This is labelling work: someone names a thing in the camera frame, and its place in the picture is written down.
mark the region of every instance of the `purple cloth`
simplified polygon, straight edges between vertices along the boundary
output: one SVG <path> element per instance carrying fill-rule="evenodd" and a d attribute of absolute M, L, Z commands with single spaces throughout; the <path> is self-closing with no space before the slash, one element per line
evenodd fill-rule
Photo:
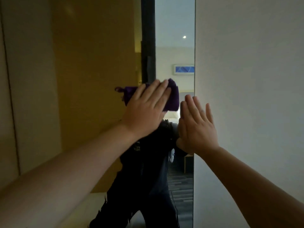
<path fill-rule="evenodd" d="M 178 111 L 179 108 L 178 86 L 176 85 L 175 81 L 173 81 L 171 78 L 168 81 L 169 81 L 168 87 L 171 88 L 171 94 L 163 111 Z M 122 99 L 125 102 L 125 105 L 127 105 L 137 88 L 138 87 L 136 86 L 126 86 L 125 88 L 116 87 L 115 91 L 124 94 Z"/>

